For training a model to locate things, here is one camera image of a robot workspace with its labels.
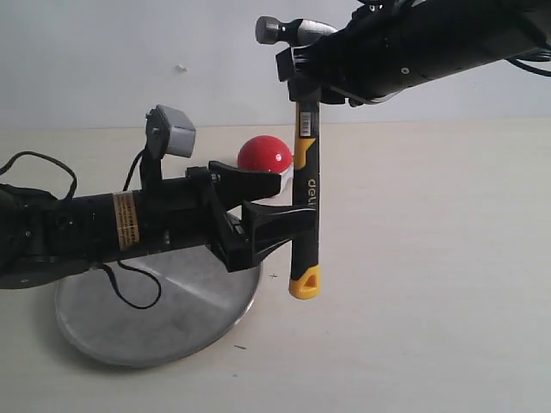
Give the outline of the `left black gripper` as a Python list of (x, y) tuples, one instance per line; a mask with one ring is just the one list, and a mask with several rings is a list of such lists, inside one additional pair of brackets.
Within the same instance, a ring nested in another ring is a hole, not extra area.
[(311, 206), (260, 205), (254, 200), (281, 191), (278, 173), (242, 170), (210, 161), (192, 167), (186, 176), (160, 181), (154, 188), (112, 195), (118, 250), (116, 261), (205, 245), (229, 272), (246, 268), (239, 262), (247, 251), (238, 221), (227, 211), (242, 205), (241, 221), (253, 262), (297, 237), (317, 223)]

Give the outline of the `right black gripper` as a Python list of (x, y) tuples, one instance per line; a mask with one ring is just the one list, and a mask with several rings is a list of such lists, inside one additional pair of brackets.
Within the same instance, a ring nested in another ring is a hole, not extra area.
[(300, 54), (298, 72), (311, 79), (291, 77), (289, 100), (375, 105), (428, 83), (429, 37), (430, 18), (424, 8), (357, 9), (346, 27)]

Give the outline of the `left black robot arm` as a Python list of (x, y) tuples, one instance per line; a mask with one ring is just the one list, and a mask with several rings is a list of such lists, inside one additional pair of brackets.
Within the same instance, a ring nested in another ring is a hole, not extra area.
[(280, 182), (211, 162), (140, 190), (69, 200), (4, 185), (1, 286), (38, 287), (100, 264), (202, 245), (229, 272), (254, 268), (317, 221), (310, 206), (262, 204)]

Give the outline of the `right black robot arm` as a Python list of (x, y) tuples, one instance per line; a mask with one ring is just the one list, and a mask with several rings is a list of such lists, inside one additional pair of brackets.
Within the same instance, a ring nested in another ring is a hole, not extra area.
[(346, 27), (275, 57), (289, 96), (352, 106), (550, 47), (548, 1), (366, 1)]

